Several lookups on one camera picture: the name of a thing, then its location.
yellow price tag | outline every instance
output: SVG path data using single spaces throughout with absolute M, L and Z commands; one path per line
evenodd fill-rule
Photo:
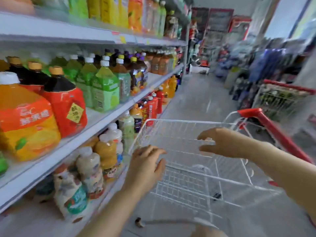
M 81 108 L 75 103 L 72 103 L 66 118 L 78 124 L 81 119 L 83 111 L 83 108 Z
M 126 44 L 126 40 L 124 36 L 119 36 L 121 43 Z

hand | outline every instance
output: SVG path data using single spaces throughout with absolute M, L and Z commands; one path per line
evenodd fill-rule
M 206 138 L 211 138 L 216 144 L 202 145 L 199 148 L 200 151 L 233 158 L 245 158 L 246 150 L 252 144 L 258 142 L 255 139 L 227 128 L 208 129 L 197 137 L 198 140 L 205 140 Z
M 156 166 L 160 154 L 166 154 L 166 151 L 156 146 L 136 149 L 132 154 L 122 190 L 136 195 L 139 199 L 150 191 L 161 179 L 166 167 L 165 159 L 161 159 Z
M 215 228 L 210 229 L 203 225 L 196 225 L 191 237 L 227 237 L 227 235 Z

red cart handle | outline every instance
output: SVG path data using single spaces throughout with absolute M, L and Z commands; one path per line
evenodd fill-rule
M 274 80 L 267 80 L 267 79 L 265 79 L 265 80 L 263 80 L 263 83 L 265 83 L 265 84 L 273 84 L 273 85 L 280 86 L 280 87 L 287 87 L 287 88 L 295 89 L 295 90 L 298 90 L 298 91 L 306 91 L 306 92 L 309 92 L 311 95 L 315 95 L 316 94 L 316 90 L 314 90 L 314 89 L 305 88 L 305 87 L 299 87 L 299 86 L 293 86 L 293 85 L 281 83 L 281 82 L 274 81 Z
M 244 109 L 239 110 L 238 113 L 244 117 L 255 117 L 257 118 L 261 124 L 263 124 L 264 127 L 266 127 L 267 130 L 269 130 L 275 139 L 278 140 L 278 142 L 292 155 L 296 156 L 297 158 L 300 158 L 302 160 L 305 160 L 309 163 L 314 164 L 314 161 L 306 155 L 294 142 L 284 135 L 282 131 L 278 127 L 275 126 L 275 124 L 263 114 L 263 111 L 261 108 L 252 108 L 252 109 Z

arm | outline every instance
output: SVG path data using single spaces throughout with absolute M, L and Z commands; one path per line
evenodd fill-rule
M 119 236 L 137 202 L 162 176 L 166 161 L 161 159 L 157 166 L 156 161 L 164 153 L 164 150 L 155 146 L 136 150 L 122 189 L 114 194 L 104 210 L 77 237 Z
M 236 131 L 214 128 L 198 139 L 212 138 L 215 146 L 203 145 L 200 151 L 212 152 L 254 162 L 282 187 L 287 195 L 306 209 L 316 223 L 316 166 L 279 150 L 270 143 L 249 138 Z

shopping cart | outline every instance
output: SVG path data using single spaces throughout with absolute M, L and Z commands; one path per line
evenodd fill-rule
M 233 115 L 239 117 L 227 122 Z M 138 227 L 148 224 L 200 223 L 223 230 L 233 236 L 313 236 L 316 230 L 306 212 L 269 184 L 268 177 L 246 159 L 207 155 L 198 150 L 212 140 L 197 140 L 200 132 L 226 127 L 252 137 L 245 125 L 257 118 L 289 153 L 305 161 L 311 159 L 268 119 L 262 109 L 232 112 L 223 123 L 150 119 L 154 125 L 143 125 L 130 148 L 148 144 L 168 153 L 163 179 L 151 191 L 151 210 L 137 218 Z
M 277 81 L 263 81 L 252 108 L 262 108 L 271 120 L 280 122 L 299 111 L 316 90 L 288 85 Z

